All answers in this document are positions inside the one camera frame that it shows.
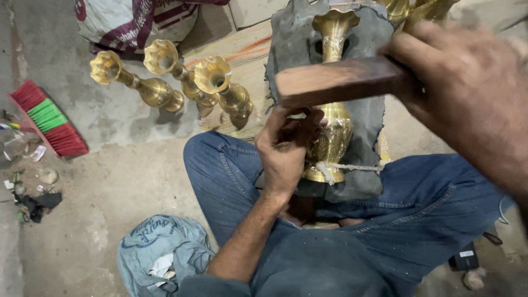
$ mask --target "fingernail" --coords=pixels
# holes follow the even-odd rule
[[[319,122],[323,119],[325,115],[322,115],[322,114],[316,114],[314,116],[314,124],[319,124]]]

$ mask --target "broom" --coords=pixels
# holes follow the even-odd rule
[[[57,156],[88,153],[88,146],[79,133],[32,80],[26,80],[10,95],[15,105],[28,117],[27,122]]]

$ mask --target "dark blue shirt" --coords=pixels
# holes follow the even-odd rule
[[[306,229],[265,250],[251,287],[212,275],[187,277],[178,297],[308,296],[392,297],[407,295],[394,277],[350,232]]]

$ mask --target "concrete floor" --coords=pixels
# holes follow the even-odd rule
[[[10,203],[0,205],[1,227],[9,232],[3,234],[8,238],[20,234],[19,242],[0,240],[0,253],[10,251],[6,257],[9,262],[2,262],[0,286],[11,286],[6,296],[22,296],[21,284],[16,282],[22,263],[24,296],[127,296],[115,255],[118,242],[135,225],[154,214],[174,214],[198,220],[210,233],[182,160],[188,137],[200,131],[196,105],[187,101],[184,112],[169,117],[146,106],[135,91],[123,85],[97,85],[89,77],[88,63],[93,56],[88,53],[87,42],[77,34],[70,2],[2,0],[2,4],[0,34],[15,36],[11,41],[0,39],[5,50],[0,54],[0,66],[11,69],[0,73],[2,93],[13,91],[26,77],[33,79],[53,95],[92,151],[69,162],[46,155],[38,163],[25,159],[13,165],[13,169],[26,170],[24,184],[34,195],[40,184],[38,170],[57,170],[60,178],[55,189],[63,193],[64,200],[41,224],[25,225],[22,230],[13,228],[16,215]],[[232,32],[234,25],[224,8],[211,6],[204,12],[194,29],[203,34],[182,44],[183,49]],[[486,15],[486,11],[475,14]],[[222,28],[211,26],[204,15],[220,17]],[[512,34],[524,34],[521,31]],[[127,61],[125,65],[143,78],[153,77],[140,62]],[[179,89],[177,81],[164,78]],[[0,107],[13,110],[7,100],[2,100]],[[392,160],[411,154],[452,152],[391,96],[386,99],[384,124]],[[6,179],[9,172],[0,174]],[[7,199],[10,194],[1,190],[0,201]],[[505,242],[502,248],[481,238],[476,240],[479,260],[488,270],[486,288],[467,291],[461,285],[461,274],[444,265],[424,279],[417,296],[528,296],[528,245],[515,209],[507,217],[511,226],[496,226]],[[18,250],[21,260],[16,257]]]

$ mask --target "black device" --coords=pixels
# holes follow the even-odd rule
[[[453,271],[467,271],[477,269],[478,258],[473,242],[449,259],[449,266]]]

